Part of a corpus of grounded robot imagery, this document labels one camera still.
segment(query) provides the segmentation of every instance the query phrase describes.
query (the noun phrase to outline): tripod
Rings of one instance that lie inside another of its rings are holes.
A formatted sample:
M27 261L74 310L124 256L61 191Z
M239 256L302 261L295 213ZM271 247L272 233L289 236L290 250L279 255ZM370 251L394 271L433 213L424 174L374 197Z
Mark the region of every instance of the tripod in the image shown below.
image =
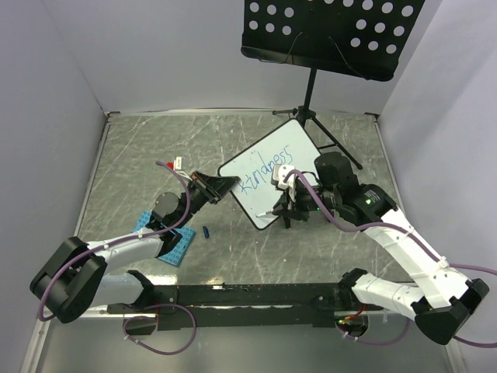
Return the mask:
M338 149L340 149L343 152L343 154L345 154L347 156L347 158L350 159L350 161L354 165L356 165L356 167L358 169L363 169L363 165L361 165L353 157L353 155L351 155L349 153L349 151L347 149L345 149L345 147L342 144L340 144L340 142L335 138L335 136L333 136L332 133L330 131L328 131L328 129L323 125L323 123L321 123L318 120L318 118L316 118L316 112L309 110L309 105L311 104L311 96L312 96L312 91L314 89L314 83L316 80L316 73L317 72L318 72L318 70L316 68L311 68L311 74L309 75L309 81L308 81L308 90L305 93L305 100L304 100L303 106L299 106L298 108L293 108L290 110L274 110L273 115L292 114L295 116L295 118L298 120L298 123L300 123L303 128L305 128L305 123L307 122L307 120L309 120L309 119L312 120L321 129L321 131L323 131L326 134L326 136L328 136L330 138L330 140L332 140L332 142L333 142L330 145L325 145L325 146L319 147L318 148L319 150L336 146L336 147L338 147Z

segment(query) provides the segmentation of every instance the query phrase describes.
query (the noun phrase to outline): gray marble surface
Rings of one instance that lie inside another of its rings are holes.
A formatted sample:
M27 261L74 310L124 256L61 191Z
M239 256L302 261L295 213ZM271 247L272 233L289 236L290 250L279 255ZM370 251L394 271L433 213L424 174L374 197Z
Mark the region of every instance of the gray marble surface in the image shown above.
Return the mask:
M156 159L181 155L188 171L215 175L218 166L288 119L270 113L215 114L113 114L80 237L89 241L127 234L159 193L182 191L172 175L154 164ZM397 199L374 118L330 113L318 119L363 163L360 181L376 183ZM306 128L318 145L330 142L313 123ZM209 228L209 239L202 225ZM359 267L391 281L408 280L376 242L339 231L318 212L288 230L277 221L258 231L228 195L216 206L206 205L188 226L197 235L179 268L151 259L120 272L137 269L157 284L282 284L337 282Z

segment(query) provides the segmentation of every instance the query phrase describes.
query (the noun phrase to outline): blue marker cap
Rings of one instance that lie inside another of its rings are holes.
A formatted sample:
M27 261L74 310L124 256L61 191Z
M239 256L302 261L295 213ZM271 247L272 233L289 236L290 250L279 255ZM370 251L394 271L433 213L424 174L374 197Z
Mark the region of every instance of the blue marker cap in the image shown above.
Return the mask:
M202 227L202 229L203 229L203 235L205 236L206 239L208 239L210 237L209 229L207 229L205 225Z

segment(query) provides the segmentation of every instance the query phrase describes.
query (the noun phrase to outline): black pole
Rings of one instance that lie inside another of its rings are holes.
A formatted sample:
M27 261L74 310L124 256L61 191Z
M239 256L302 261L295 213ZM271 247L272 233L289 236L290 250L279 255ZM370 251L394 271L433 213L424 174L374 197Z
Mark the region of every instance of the black pole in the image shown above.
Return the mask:
M311 105L312 90L314 89L314 82L316 80L317 72L318 69L312 68L311 73L309 74L308 90L305 93L305 101L304 101L304 109L306 110L309 110L309 106Z

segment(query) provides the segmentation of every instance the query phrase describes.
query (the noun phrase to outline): gray wall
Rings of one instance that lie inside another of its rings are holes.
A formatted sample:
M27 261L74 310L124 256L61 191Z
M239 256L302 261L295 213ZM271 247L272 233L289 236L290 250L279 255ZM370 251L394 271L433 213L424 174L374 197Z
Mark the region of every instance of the gray wall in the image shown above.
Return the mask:
M497 268L497 2L447 0L380 117L408 216L453 263ZM497 340L497 281L461 330ZM470 372L495 371L495 351L464 347Z
M42 1L104 110L291 108L304 101L306 68L242 56L243 0ZM312 106L380 113L440 3L426 1L392 81L320 71Z
M39 0L0 2L0 361L18 371L31 278L72 234L103 112Z

